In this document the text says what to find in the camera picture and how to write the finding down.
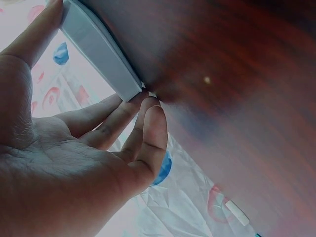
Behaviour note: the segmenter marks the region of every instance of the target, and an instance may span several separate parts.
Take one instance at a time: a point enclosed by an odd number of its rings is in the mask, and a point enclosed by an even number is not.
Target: palm
[[[130,102],[113,95],[79,111],[31,118],[30,69],[61,17],[56,0],[0,53],[3,236],[94,236],[151,184],[165,153],[165,115],[147,92]],[[107,152],[137,113],[122,150]]]

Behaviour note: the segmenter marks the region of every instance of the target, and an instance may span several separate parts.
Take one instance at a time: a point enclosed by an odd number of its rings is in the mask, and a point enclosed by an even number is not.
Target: white plastic object
[[[248,217],[240,210],[233,201],[229,200],[226,204],[226,207],[229,211],[232,212],[234,216],[242,223],[242,225],[246,226],[249,224]]]
[[[109,31],[78,0],[64,1],[60,29],[122,100],[129,101],[142,91],[141,81]]]

